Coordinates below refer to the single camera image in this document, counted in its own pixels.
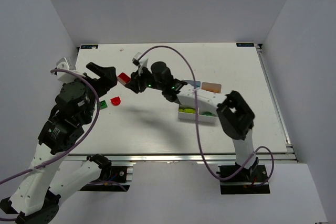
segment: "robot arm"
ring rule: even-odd
[[[58,63],[58,68],[75,71],[64,60]],[[106,94],[117,84],[116,69],[103,68],[89,63],[87,68],[100,78],[84,79],[96,90],[99,97]],[[40,224],[49,223],[56,215],[59,205],[78,189],[87,183],[108,178],[111,172],[111,162],[97,154],[91,157],[80,169],[59,184],[50,185],[61,159],[44,166],[34,167],[54,160],[74,146],[83,135],[83,125],[92,121],[95,107],[94,93],[79,79],[71,79],[68,74],[58,76],[65,84],[55,98],[56,105],[51,110],[39,137],[30,169],[16,192],[0,202],[0,208],[7,214],[19,214],[16,223]]]
[[[194,107],[195,92],[192,85],[175,79],[164,62],[155,62],[150,71],[146,67],[147,59],[143,57],[139,62],[138,57],[139,54],[133,58],[138,70],[130,78],[122,73],[118,76],[119,82],[135,93],[143,92],[146,88],[157,89],[170,102]],[[224,95],[197,89],[197,101],[200,109],[218,115],[223,131],[233,139],[236,165],[242,166],[253,155],[242,170],[246,176],[252,174],[258,165],[252,141],[255,115],[243,97],[237,91]]]

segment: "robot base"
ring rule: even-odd
[[[239,166],[223,165],[219,167],[221,177],[227,177],[234,173]],[[269,185],[265,183],[258,186],[267,178],[267,171],[264,165],[257,165],[250,176],[238,174],[225,182],[220,182],[220,194],[269,194]]]

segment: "gray wall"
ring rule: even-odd
[[[76,49],[50,0],[0,0],[0,6],[2,180],[28,168],[60,89],[49,71]],[[10,196],[21,179],[1,185],[0,199]]]
[[[287,0],[265,45],[289,135],[336,222],[336,0]]]
[[[51,0],[76,45],[264,42],[286,0]]]

